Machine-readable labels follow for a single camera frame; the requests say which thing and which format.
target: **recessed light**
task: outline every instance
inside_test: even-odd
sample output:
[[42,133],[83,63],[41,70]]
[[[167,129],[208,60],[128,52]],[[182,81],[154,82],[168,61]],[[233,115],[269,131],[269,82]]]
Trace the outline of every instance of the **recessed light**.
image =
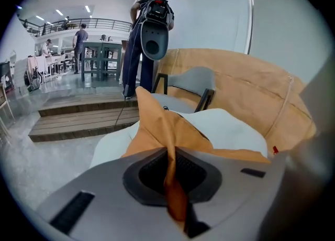
[[57,10],[57,9],[56,9],[56,12],[57,12],[58,14],[60,14],[61,16],[63,15],[62,12],[60,12],[60,11]]

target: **gray chair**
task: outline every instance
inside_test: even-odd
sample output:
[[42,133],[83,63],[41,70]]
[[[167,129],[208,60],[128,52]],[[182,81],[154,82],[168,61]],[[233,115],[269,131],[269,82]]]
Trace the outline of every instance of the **gray chair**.
[[[155,93],[160,78],[164,78],[164,94]],[[194,109],[183,101],[168,96],[168,86],[177,87],[189,91],[201,97],[198,106]],[[163,107],[168,107],[171,111],[180,113],[195,113],[207,109],[215,93],[215,74],[214,71],[206,67],[195,67],[183,74],[167,75],[159,73],[157,75],[152,95]]]

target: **wooden step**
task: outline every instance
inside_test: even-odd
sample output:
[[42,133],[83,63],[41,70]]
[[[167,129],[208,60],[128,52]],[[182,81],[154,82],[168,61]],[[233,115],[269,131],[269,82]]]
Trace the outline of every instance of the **wooden step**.
[[65,140],[108,134],[139,120],[137,107],[78,112],[41,117],[29,133],[33,142]]
[[[98,111],[103,109],[121,108],[124,104],[121,93],[84,94],[51,98],[38,111],[41,117],[61,114]],[[137,107],[137,98],[126,100],[125,107]]]

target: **red tag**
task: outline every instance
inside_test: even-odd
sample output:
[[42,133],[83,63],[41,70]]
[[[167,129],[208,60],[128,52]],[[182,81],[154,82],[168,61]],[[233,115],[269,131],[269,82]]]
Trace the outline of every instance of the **red tag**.
[[276,146],[273,146],[273,154],[275,155],[275,154],[277,154],[279,151],[278,151],[278,149],[277,149],[277,147]]

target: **railing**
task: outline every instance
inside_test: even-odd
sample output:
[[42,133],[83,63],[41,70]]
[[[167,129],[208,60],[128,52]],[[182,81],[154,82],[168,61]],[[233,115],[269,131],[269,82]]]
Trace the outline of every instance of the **railing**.
[[42,35],[50,34],[56,31],[79,29],[81,24],[86,24],[87,29],[114,29],[120,31],[131,31],[131,23],[113,19],[104,18],[78,18],[71,20],[58,21],[55,23],[44,24],[44,26],[38,26],[34,23],[24,21],[20,19],[25,29],[30,35],[39,37]]

